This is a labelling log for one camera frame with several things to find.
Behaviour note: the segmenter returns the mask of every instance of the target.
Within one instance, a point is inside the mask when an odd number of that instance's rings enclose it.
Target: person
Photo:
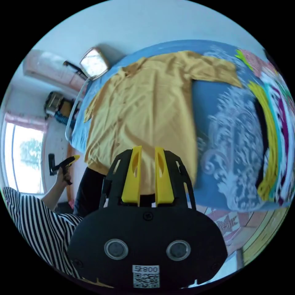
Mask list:
[[[94,282],[87,281],[78,274],[67,255],[67,249],[81,220],[99,208],[104,177],[105,175],[86,168],[78,188],[73,214],[54,212],[67,186],[66,180],[71,180],[70,174],[63,175],[61,168],[55,184],[42,199],[21,195],[11,187],[4,187],[2,190],[4,202],[14,224],[37,255],[58,272],[92,284]],[[112,288],[100,282],[95,284]]]

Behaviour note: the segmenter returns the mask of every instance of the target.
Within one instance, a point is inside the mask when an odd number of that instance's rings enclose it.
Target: qr code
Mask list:
[[[159,273],[133,273],[134,288],[159,288]]]

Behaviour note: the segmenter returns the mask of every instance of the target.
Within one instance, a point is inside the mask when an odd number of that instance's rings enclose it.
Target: black pants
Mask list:
[[[104,177],[105,175],[86,168],[78,188],[74,215],[85,217],[98,210]],[[141,207],[151,207],[153,202],[155,202],[155,194],[144,195],[140,198]]]

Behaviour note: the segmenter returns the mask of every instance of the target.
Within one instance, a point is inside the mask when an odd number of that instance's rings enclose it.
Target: person's arm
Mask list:
[[[64,177],[64,175],[62,174],[62,169],[59,168],[55,184],[42,198],[42,201],[44,202],[46,207],[49,208],[51,211],[54,211],[55,207],[57,206],[58,200],[61,197],[61,194],[63,193],[65,187],[68,185],[65,179],[71,180],[70,174],[67,173]]]

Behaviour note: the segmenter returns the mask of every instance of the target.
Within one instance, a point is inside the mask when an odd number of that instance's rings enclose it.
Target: hand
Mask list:
[[[69,172],[67,171],[67,173],[65,175],[63,175],[62,168],[59,168],[55,183],[58,186],[65,188],[68,185],[66,182],[67,180],[71,180],[71,176],[70,176]]]

